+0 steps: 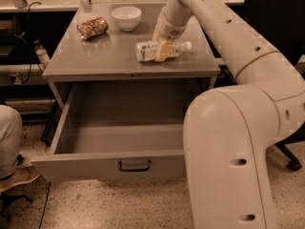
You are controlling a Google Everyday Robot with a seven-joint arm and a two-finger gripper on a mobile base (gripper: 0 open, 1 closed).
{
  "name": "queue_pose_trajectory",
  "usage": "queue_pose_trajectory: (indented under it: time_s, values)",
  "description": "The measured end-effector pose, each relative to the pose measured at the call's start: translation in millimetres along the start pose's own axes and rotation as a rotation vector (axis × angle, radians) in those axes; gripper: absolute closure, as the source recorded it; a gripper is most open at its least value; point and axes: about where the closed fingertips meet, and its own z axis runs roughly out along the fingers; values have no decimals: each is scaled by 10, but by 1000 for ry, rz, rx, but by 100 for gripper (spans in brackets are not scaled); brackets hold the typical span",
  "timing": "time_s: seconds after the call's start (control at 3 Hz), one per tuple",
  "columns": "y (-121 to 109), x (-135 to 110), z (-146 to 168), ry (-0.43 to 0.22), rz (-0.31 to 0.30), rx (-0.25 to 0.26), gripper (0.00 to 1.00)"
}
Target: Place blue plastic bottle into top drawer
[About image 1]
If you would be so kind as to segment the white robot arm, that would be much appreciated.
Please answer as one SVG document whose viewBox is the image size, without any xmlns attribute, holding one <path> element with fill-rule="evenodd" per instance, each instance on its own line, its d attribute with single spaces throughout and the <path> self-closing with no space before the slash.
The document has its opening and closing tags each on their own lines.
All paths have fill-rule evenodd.
<svg viewBox="0 0 305 229">
<path fill-rule="evenodd" d="M 277 229 L 266 151 L 304 122 L 305 82 L 283 54 L 221 0 L 168 0 L 154 39 L 195 17 L 236 83 L 200 94 L 183 125 L 195 229 Z"/>
</svg>

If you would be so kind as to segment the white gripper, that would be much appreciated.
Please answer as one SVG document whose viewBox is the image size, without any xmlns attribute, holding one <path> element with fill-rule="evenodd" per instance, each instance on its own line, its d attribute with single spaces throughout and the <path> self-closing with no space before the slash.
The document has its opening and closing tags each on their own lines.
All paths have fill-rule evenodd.
<svg viewBox="0 0 305 229">
<path fill-rule="evenodd" d="M 171 23 L 165 16 L 165 9 L 161 10 L 152 35 L 152 41 L 161 40 L 156 52 L 156 62 L 163 62 L 170 56 L 174 45 L 173 41 L 169 40 L 180 38 L 186 29 L 186 25 L 176 26 Z"/>
</svg>

